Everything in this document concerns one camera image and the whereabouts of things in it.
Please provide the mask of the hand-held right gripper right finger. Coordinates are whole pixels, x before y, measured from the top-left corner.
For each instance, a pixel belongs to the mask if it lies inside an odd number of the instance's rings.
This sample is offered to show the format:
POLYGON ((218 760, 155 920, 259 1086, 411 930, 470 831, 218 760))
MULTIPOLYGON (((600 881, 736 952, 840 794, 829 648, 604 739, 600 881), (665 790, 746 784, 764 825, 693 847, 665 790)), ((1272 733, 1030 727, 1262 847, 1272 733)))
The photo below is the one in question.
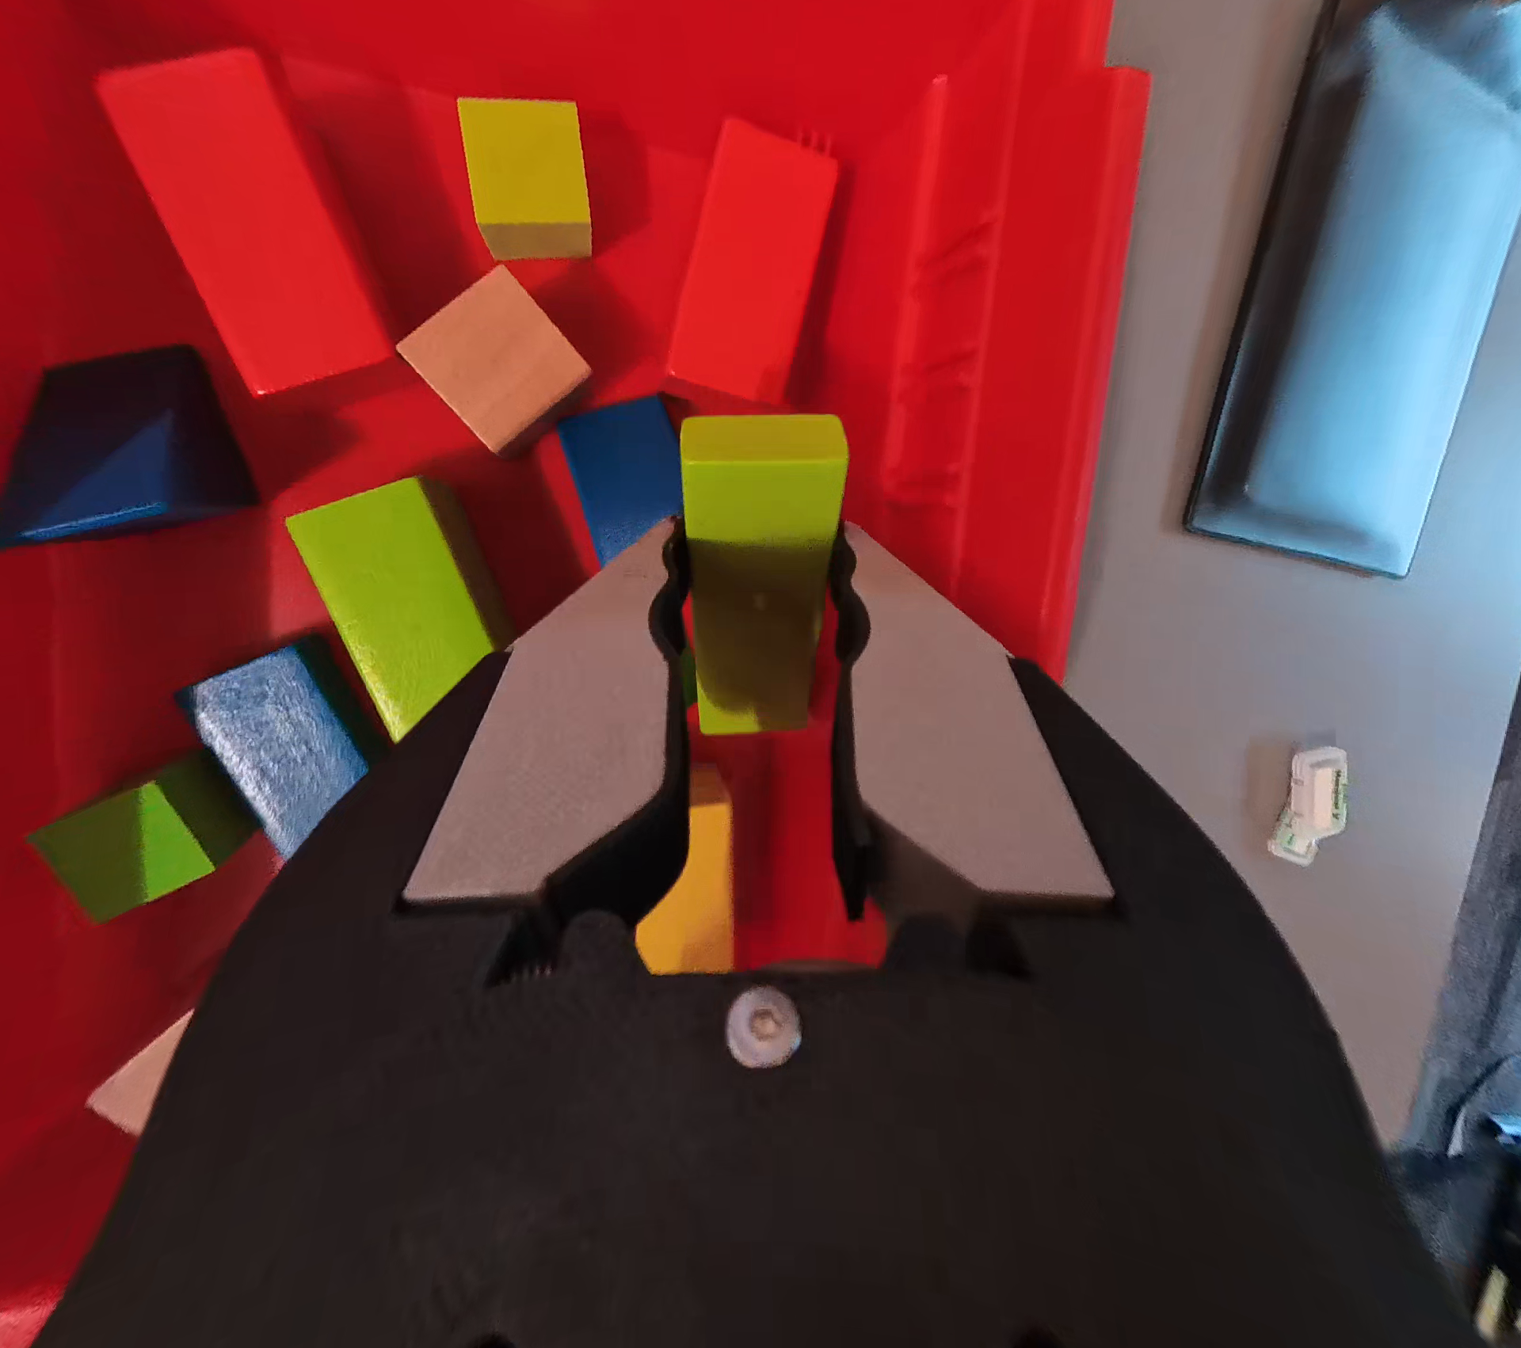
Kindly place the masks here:
POLYGON ((831 859, 844 914, 1087 912, 1108 881, 1006 648, 864 528, 829 556, 831 859))

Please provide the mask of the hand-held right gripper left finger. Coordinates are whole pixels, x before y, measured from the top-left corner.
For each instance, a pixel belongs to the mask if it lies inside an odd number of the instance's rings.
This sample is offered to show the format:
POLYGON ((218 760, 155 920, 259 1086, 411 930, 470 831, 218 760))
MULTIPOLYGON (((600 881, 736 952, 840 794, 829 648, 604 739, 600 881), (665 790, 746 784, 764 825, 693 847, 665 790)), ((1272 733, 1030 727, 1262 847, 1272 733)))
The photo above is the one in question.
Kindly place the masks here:
POLYGON ((655 522, 517 636, 407 904, 653 906, 689 847, 689 573, 655 522))

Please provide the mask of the green wooden wedge block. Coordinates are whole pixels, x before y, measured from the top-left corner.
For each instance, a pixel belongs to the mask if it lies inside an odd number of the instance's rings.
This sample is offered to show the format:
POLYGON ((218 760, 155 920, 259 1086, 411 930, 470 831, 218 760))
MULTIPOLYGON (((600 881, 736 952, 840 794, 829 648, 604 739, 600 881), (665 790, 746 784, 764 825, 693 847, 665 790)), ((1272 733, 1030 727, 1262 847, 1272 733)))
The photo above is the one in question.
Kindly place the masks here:
POLYGON ((212 875, 257 831, 206 751, 50 820, 27 835, 74 906, 102 924, 212 875))

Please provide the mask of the blue wooden wedge block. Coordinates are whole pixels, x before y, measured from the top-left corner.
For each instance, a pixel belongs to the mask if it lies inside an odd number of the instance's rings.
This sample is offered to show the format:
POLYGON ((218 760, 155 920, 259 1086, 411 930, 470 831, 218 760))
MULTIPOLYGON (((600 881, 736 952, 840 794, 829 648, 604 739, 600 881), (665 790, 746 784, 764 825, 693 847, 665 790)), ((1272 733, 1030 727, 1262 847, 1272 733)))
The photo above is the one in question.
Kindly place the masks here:
POLYGON ((9 457, 1 546, 105 540, 259 502, 194 347, 42 370, 9 457))

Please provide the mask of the blue grey fabric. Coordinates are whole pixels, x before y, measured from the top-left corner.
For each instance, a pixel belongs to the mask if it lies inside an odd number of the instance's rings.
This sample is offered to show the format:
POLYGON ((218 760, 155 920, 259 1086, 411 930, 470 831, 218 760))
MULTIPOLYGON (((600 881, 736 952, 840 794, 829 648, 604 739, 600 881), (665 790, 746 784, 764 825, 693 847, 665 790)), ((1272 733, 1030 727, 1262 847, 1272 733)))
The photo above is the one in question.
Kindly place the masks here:
POLYGON ((1512 701, 1410 1119, 1390 1170, 1457 1308, 1516 1344, 1518 703, 1512 701))

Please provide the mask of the metal stand base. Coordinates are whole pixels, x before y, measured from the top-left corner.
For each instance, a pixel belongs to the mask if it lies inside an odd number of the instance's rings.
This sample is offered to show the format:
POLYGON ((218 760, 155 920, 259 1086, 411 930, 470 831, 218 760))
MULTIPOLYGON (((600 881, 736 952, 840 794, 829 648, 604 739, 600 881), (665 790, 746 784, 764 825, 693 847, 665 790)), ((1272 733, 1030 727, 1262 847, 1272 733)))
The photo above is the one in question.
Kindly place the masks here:
POLYGON ((1321 0, 1185 530, 1404 577, 1516 215, 1516 0, 1321 0))

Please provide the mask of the yellow wooden block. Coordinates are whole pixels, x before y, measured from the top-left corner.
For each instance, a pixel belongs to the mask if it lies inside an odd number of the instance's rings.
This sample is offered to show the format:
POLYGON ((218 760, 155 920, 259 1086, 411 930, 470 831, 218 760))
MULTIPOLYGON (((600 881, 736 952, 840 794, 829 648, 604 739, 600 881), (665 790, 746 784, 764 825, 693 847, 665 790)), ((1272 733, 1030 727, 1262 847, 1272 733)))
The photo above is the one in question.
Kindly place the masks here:
POLYGON ((695 764, 689 784, 687 861, 673 887, 635 926, 649 973, 728 973, 734 967, 732 798, 720 770, 695 764))

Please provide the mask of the long red wooden block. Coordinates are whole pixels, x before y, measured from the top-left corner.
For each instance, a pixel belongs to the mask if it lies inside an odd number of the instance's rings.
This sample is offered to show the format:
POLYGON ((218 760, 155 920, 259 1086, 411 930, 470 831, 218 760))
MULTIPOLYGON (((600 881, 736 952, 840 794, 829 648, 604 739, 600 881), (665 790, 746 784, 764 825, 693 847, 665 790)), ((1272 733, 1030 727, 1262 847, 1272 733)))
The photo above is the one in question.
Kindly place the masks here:
POLYGON ((107 69, 94 90, 251 394, 389 356, 352 217, 255 49, 107 69))

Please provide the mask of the small white plastic clip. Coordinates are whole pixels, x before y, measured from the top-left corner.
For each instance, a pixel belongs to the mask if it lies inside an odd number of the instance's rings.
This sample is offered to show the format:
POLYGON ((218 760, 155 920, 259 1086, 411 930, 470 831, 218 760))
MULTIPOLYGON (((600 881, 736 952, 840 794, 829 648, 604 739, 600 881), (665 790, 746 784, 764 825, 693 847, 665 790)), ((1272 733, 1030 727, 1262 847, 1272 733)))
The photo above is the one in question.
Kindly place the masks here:
POLYGON ((1347 818, 1349 760, 1339 747, 1301 747, 1290 755, 1286 798, 1266 841, 1268 855, 1309 867, 1319 843, 1347 818))

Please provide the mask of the natural wooden block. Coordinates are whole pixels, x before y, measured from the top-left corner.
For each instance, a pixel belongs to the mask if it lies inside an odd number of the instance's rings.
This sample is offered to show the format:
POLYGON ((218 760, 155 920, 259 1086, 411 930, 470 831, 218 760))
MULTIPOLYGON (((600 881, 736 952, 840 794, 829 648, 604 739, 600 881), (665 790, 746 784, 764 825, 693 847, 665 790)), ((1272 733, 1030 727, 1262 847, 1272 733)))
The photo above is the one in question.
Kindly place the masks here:
POLYGON ((123 1131, 127 1137, 139 1139, 192 1015, 194 1009, 186 1009, 131 1054, 117 1070, 109 1072, 104 1082, 86 1095, 84 1109, 123 1131))
POLYGON ((531 447, 590 380, 584 356, 502 264, 395 343, 494 455, 531 447))

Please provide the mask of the yellow-green wooden block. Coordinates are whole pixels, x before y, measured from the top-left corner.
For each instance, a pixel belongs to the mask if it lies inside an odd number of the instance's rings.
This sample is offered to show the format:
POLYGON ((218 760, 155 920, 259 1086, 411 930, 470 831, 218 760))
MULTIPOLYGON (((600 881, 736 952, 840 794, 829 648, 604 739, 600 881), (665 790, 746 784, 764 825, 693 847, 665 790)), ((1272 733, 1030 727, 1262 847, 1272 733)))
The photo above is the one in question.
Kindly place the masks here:
POLYGON ((468 199, 496 262, 588 258, 592 222, 572 100, 456 98, 468 199))

